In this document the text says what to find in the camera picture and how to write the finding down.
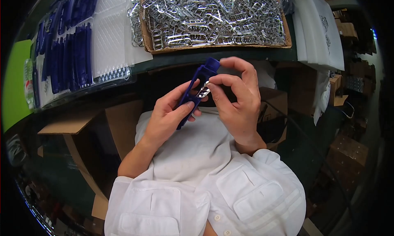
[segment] pocket flap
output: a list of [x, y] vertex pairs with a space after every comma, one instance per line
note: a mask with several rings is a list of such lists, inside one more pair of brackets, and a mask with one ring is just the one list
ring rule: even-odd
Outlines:
[[172, 217], [123, 213], [119, 220], [119, 230], [139, 236], [179, 235], [179, 226]]
[[234, 203], [234, 211], [241, 221], [247, 220], [272, 205], [283, 195], [282, 187], [271, 180]]

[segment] cable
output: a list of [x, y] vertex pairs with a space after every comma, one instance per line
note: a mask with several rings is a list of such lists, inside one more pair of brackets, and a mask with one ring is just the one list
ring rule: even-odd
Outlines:
[[350, 214], [350, 218], [352, 219], [352, 221], [355, 220], [354, 217], [354, 211], [353, 211], [353, 207], [352, 207], [352, 203], [350, 202], [349, 198], [346, 195], [346, 191], [344, 189], [344, 187], [342, 186], [342, 183], [340, 182], [337, 174], [334, 172], [334, 170], [331, 168], [331, 166], [327, 163], [327, 160], [325, 159], [325, 156], [323, 155], [323, 153], [319, 150], [319, 148], [317, 147], [317, 145], [309, 138], [309, 136], [302, 130], [302, 128], [293, 120], [293, 118], [291, 118], [290, 116], [286, 115], [285, 113], [283, 113], [282, 111], [278, 110], [275, 106], [273, 106], [271, 103], [267, 102], [266, 100], [262, 100], [263, 102], [266, 102], [269, 106], [271, 106], [275, 111], [277, 111], [278, 113], [280, 113], [281, 115], [283, 115], [284, 117], [286, 117], [295, 127], [296, 129], [302, 133], [302, 135], [310, 142], [310, 145], [315, 149], [315, 151], [318, 153], [318, 156], [323, 160], [323, 163], [327, 166], [328, 170], [330, 171], [330, 173], [334, 176], [335, 181], [338, 183], [338, 186], [341, 190], [341, 193], [345, 199], [347, 208], [349, 209], [349, 214]]

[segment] person's left hand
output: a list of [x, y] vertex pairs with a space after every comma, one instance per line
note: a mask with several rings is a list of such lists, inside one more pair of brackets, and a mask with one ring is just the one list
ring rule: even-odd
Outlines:
[[[199, 83], [200, 80], [197, 79], [192, 88], [195, 88]], [[190, 81], [177, 86], [174, 90], [156, 101], [155, 108], [153, 109], [152, 116], [143, 136], [148, 143], [159, 148], [175, 132], [180, 121], [193, 110], [194, 102], [187, 102], [173, 110], [179, 104], [179, 100], [189, 87], [189, 84]], [[204, 102], [207, 100], [208, 97], [204, 97], [201, 101]], [[195, 116], [201, 116], [201, 114], [198, 108], [194, 111]], [[188, 121], [195, 121], [195, 118], [190, 116]]]

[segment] white shirt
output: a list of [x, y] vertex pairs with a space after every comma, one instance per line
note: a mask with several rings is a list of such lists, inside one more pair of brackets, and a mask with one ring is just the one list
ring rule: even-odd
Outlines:
[[[296, 175], [270, 150], [239, 154], [217, 113], [200, 110], [144, 173], [116, 178], [105, 235], [201, 236], [207, 220], [219, 236], [297, 235], [306, 202]], [[136, 143], [151, 113], [141, 115]]]

